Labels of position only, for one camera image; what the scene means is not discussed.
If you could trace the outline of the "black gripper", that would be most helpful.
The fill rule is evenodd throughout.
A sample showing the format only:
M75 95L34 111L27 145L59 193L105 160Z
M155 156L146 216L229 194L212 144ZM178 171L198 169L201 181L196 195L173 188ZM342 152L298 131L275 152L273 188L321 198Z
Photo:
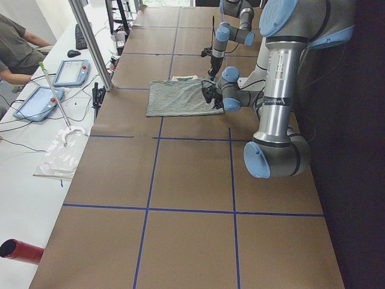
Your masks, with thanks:
M208 76L210 80L213 81L215 79L216 74L219 72L221 65L223 62L222 57L211 57L211 68L208 70Z
M213 108L217 110L223 108L223 97L217 92L215 87L207 88L207 103L212 104Z

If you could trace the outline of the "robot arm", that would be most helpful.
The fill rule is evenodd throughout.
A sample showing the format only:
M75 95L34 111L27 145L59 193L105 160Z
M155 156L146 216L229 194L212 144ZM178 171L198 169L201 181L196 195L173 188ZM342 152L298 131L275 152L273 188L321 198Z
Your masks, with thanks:
M220 12L238 18L239 27L220 23L211 47L212 84L203 87L207 103L226 112L252 107L259 128L244 148L244 163L256 178L294 176L307 169L310 148L289 126L300 57L349 41L354 31L354 1L268 1L259 21L262 43L255 70L246 79L233 66L222 68L229 41L251 45L254 11L247 1L221 1Z
M211 57L211 67L208 70L211 80L216 77L221 68L228 41L251 46L255 38L255 33L251 31L254 10L248 1L220 1L219 9L221 14L239 19L239 27L221 22L213 32L211 46L202 51L202 57L204 52Z

